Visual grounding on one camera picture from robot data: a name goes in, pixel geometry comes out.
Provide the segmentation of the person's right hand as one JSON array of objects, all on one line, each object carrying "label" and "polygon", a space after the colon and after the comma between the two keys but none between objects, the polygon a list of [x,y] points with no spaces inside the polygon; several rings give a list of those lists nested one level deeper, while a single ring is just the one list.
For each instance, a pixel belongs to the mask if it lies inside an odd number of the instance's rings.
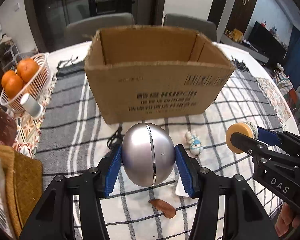
[{"label": "person's right hand", "polygon": [[300,217],[295,216],[290,206],[284,203],[275,224],[277,235],[281,237],[286,234],[290,225],[297,228],[300,225]]}]

